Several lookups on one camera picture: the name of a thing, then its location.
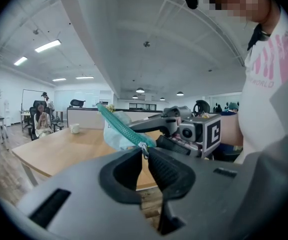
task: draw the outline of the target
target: plastic bag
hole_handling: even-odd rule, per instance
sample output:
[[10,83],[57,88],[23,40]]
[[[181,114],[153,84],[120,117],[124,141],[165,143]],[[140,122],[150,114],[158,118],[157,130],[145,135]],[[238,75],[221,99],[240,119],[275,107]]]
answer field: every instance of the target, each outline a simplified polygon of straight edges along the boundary
[[[125,112],[123,111],[117,111],[114,112],[114,116],[117,117],[122,123],[125,125],[128,125],[132,122],[130,117],[126,115]],[[145,135],[146,137],[150,138],[155,142],[154,139],[152,139],[150,136],[144,134],[144,133],[139,133],[141,135]],[[109,123],[105,120],[105,127],[104,127],[104,140],[105,142],[111,146],[112,148],[116,150],[126,150],[129,147],[133,147],[134,144],[126,139],[121,133],[119,133],[117,130],[111,127]]]

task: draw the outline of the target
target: ceiling light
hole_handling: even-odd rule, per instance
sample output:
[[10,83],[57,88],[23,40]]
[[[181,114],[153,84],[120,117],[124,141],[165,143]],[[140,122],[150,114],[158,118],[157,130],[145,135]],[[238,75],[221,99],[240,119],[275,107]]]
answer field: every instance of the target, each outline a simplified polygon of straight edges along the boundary
[[58,79],[53,79],[54,82],[57,82],[57,81],[65,81],[67,80],[66,78],[58,78]]
[[35,49],[35,51],[40,53],[40,52],[42,52],[44,50],[47,50],[47,49],[49,49],[51,47],[54,47],[54,46],[58,46],[60,44],[61,44],[61,42],[59,40],[56,40],[56,41],[50,42],[48,44],[45,44],[43,46],[40,46],[39,48]]
[[136,92],[142,94],[142,93],[144,93],[145,91],[144,91],[144,89],[142,89],[142,88],[138,88],[138,89],[136,90]]
[[16,66],[19,66],[21,63],[23,63],[23,62],[26,61],[26,60],[27,60],[26,57],[22,57],[20,60],[18,60],[18,61],[15,62],[14,64],[15,64]]
[[90,78],[94,78],[93,76],[79,76],[76,77],[76,79],[90,79]]

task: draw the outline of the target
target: white table leg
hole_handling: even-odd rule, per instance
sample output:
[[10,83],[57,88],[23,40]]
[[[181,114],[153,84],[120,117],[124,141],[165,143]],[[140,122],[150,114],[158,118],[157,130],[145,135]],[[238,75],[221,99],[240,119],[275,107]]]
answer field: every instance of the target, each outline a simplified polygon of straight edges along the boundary
[[31,170],[27,165],[25,165],[24,163],[22,163],[22,165],[23,165],[23,168],[24,168],[24,170],[25,170],[25,173],[27,174],[28,179],[30,180],[31,184],[32,184],[34,187],[38,186],[38,182],[37,182],[35,176],[33,175],[32,170]]
[[5,126],[5,120],[3,119],[2,120],[2,127],[3,127],[3,130],[1,131],[1,133],[2,133],[2,138],[4,138],[4,140],[5,140],[5,146],[6,146],[6,149],[7,150],[9,150],[9,145],[8,145],[8,143],[7,143],[7,132],[6,132],[6,126]]
[[2,141],[2,144],[4,143],[4,139],[3,139],[3,131],[2,131],[2,126],[0,124],[0,140]]
[[20,114],[20,118],[21,118],[21,123],[22,123],[22,130],[24,131],[23,118],[24,118],[24,120],[25,120],[25,117],[24,117],[22,114]]

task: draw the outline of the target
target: ceiling beam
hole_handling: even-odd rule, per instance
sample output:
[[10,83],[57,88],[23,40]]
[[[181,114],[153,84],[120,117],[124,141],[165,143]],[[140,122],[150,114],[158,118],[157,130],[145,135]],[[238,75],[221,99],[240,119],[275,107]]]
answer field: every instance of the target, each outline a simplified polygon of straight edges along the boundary
[[[163,1],[163,4],[161,5],[161,7],[160,7],[160,9],[159,9],[159,11],[158,11],[158,14],[157,14],[156,17],[155,17],[154,22],[152,23],[153,26],[156,26],[156,23],[158,22],[158,19],[159,19],[159,17],[160,17],[160,14],[162,13],[162,11],[163,11],[163,9],[164,9],[167,1],[168,1],[168,0],[164,0],[164,1]],[[152,32],[151,32],[151,29],[150,29],[150,31],[149,31],[148,34],[147,34],[147,40],[149,40],[149,38],[151,37],[151,35],[152,35]]]
[[[202,21],[203,23],[205,23],[212,31],[215,32],[216,35],[218,35],[218,36],[223,40],[223,42],[228,46],[228,48],[229,48],[229,49],[231,50],[231,52],[234,54],[234,51],[233,51],[233,49],[231,48],[231,46],[227,43],[227,41],[224,39],[224,37],[223,37],[219,32],[217,32],[216,29],[215,29],[215,28],[219,28],[219,29],[222,30],[222,28],[223,28],[223,27],[222,27],[223,22],[221,22],[221,24],[219,25],[219,24],[216,23],[212,18],[210,18],[209,15],[207,15],[205,12],[203,12],[200,8],[197,8],[198,11],[200,11],[200,12],[203,13],[205,16],[207,16],[207,18],[209,19],[209,21],[211,22],[212,25],[216,25],[216,27],[214,28],[214,26],[212,26],[209,22],[205,21],[205,20],[204,20],[203,18],[201,18],[199,15],[197,15],[196,13],[194,13],[193,10],[191,10],[191,9],[189,9],[189,8],[185,8],[184,5],[186,4],[186,2],[185,2],[185,0],[182,0],[182,1],[184,2],[184,4],[178,4],[178,3],[176,3],[176,2],[173,2],[173,1],[171,1],[171,0],[168,0],[169,3],[171,3],[171,4],[175,5],[175,6],[180,7],[179,11],[180,11],[181,9],[183,9],[183,10],[185,10],[186,12],[188,12],[189,14],[193,15],[194,17],[197,17],[197,18],[198,18],[200,21]],[[240,47],[240,45],[239,45],[237,36],[236,36],[232,31],[230,31],[229,34],[230,34],[230,35],[227,35],[228,39],[230,40],[231,37],[233,37],[235,43],[234,43],[233,41],[231,41],[231,40],[230,40],[230,42],[231,42],[234,46],[237,46],[237,51],[238,51],[239,54],[241,54],[241,53],[242,53],[242,49],[241,49],[241,47]]]
[[200,41],[202,41],[204,38],[208,37],[209,35],[211,35],[213,33],[213,31],[209,31],[209,32],[205,32],[204,34],[200,35],[198,38],[196,38],[194,41],[193,41],[193,44],[196,44]]
[[121,82],[117,49],[115,0],[61,0],[86,51],[115,95]]
[[194,52],[196,52],[198,55],[205,58],[209,63],[211,63],[214,66],[220,67],[220,62],[215,59],[209,52],[204,50],[202,47],[190,42],[189,40],[171,32],[165,29],[159,29],[156,26],[152,26],[149,24],[145,24],[138,21],[130,21],[130,20],[120,20],[117,22],[117,28],[119,29],[125,29],[125,30],[131,30],[141,33],[146,33],[147,29],[151,29],[151,32],[156,35],[163,37],[169,41],[172,41],[178,45],[184,46]]
[[[57,4],[60,0],[52,0],[52,6]],[[25,16],[23,17],[22,14],[18,14],[16,18],[13,19],[13,22],[17,22],[16,25],[14,25],[12,27],[12,30],[9,31],[9,34],[4,35],[0,38],[0,49],[2,47],[7,46],[8,42],[11,40],[11,38],[13,37],[13,35],[18,31],[18,29],[20,29],[21,26],[24,26],[25,23],[31,19],[33,16],[35,16],[36,14],[38,14],[39,12],[41,12],[42,10],[44,10],[45,8],[48,8],[50,6],[49,4],[49,0],[45,1],[44,3],[42,3],[39,7],[34,8],[34,10],[30,13],[27,13],[26,11],[24,11]]]

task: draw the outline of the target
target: black office chair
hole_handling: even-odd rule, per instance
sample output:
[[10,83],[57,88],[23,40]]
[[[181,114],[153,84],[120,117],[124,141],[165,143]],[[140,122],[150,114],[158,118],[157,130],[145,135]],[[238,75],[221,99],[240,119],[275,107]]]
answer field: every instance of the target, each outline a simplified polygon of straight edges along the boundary
[[[44,105],[45,112],[50,115],[50,108],[46,107],[47,104],[45,101],[43,101],[43,100],[35,100],[34,101],[34,106],[32,106],[29,109],[30,117],[32,118],[32,125],[31,125],[31,127],[28,128],[28,132],[29,132],[29,135],[30,135],[30,138],[32,139],[32,141],[38,139],[38,137],[36,136],[35,114],[36,114],[37,107],[40,104]],[[59,125],[58,123],[54,123],[54,122],[51,122],[51,125],[54,126],[54,132],[56,131],[56,127],[58,127],[60,130],[64,127],[63,125]]]
[[84,102],[85,102],[85,100],[73,99],[73,100],[70,102],[70,105],[72,105],[72,106],[74,106],[74,107],[80,107],[80,108],[82,108],[83,105],[84,105]]
[[203,112],[209,113],[210,106],[206,101],[202,99],[197,100],[196,104],[194,105],[193,113],[197,117],[197,116],[200,116]]
[[33,104],[33,107],[34,107],[34,108],[37,108],[37,107],[39,106],[39,104],[44,105],[44,108],[47,107],[47,103],[46,103],[44,100],[35,100],[35,101],[34,101],[34,104]]

